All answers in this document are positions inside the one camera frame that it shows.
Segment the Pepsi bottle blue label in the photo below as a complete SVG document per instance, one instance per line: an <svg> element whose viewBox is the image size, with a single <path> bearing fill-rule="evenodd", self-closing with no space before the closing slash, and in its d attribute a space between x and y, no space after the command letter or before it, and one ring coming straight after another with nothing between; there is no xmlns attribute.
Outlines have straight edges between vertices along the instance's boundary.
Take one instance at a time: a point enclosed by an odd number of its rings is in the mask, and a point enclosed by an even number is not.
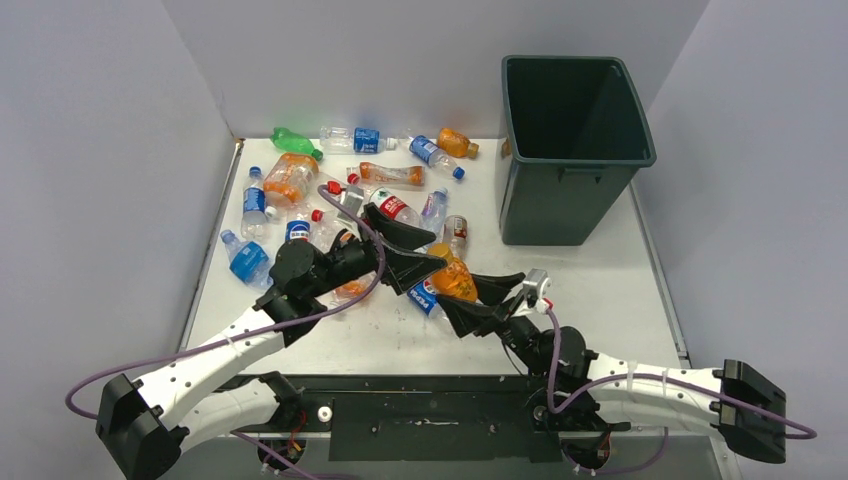
<svg viewBox="0 0 848 480"><path fill-rule="evenodd" d="M425 279L413 286L408 292L408 298L415 306L431 320L446 320L447 316L436 298L437 290L430 279Z"/></svg>

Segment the clear bottle red cap label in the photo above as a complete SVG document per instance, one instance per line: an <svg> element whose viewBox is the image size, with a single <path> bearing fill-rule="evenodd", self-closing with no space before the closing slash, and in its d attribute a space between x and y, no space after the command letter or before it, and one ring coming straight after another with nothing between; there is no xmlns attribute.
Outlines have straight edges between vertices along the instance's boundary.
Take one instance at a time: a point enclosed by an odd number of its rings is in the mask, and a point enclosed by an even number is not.
<svg viewBox="0 0 848 480"><path fill-rule="evenodd" d="M461 215L450 215L443 224L442 242L447 244L456 258L467 255L468 223Z"/></svg>

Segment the crushed orange label bottle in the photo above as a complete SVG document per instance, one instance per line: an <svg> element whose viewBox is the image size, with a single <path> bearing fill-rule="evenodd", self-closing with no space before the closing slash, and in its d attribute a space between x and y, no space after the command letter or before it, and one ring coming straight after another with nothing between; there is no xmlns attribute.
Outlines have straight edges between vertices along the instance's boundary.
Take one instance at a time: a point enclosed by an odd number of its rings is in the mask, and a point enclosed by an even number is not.
<svg viewBox="0 0 848 480"><path fill-rule="evenodd" d="M351 240L356 240L357 237L348 229L343 228L339 231L334 244L338 243L344 246ZM359 278L343 284L333 291L333 297L336 305L341 305L344 302L350 301L359 295L362 295L375 278L374 272L368 272Z"/></svg>

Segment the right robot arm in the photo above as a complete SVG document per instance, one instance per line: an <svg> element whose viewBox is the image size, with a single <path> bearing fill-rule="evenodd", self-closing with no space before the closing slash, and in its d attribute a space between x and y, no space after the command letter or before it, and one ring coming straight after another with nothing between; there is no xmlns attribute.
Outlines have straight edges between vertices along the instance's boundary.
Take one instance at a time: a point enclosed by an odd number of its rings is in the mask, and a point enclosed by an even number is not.
<svg viewBox="0 0 848 480"><path fill-rule="evenodd" d="M595 352L557 320L544 270L484 276L460 269L454 278L473 296L436 290L453 332L497 336L528 374L543 380L550 418L571 429L628 423L685 430L716 437L751 460L786 461L786 394L749 364L668 368Z"/></svg>

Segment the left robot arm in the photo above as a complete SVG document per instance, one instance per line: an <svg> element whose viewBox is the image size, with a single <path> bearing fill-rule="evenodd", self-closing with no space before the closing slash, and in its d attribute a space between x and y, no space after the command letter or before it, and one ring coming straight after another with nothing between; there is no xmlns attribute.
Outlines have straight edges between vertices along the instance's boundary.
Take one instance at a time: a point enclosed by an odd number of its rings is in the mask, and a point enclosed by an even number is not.
<svg viewBox="0 0 848 480"><path fill-rule="evenodd" d="M206 343L164 360L135 380L123 370L103 387L95 433L127 479L157 479L200 443L252 425L282 431L298 416L299 395L280 373L225 384L291 346L330 310L319 297L369 273L402 295L445 266L422 253L435 233L399 222L369 203L360 235L326 252L303 239L284 242L271 285Z"/></svg>

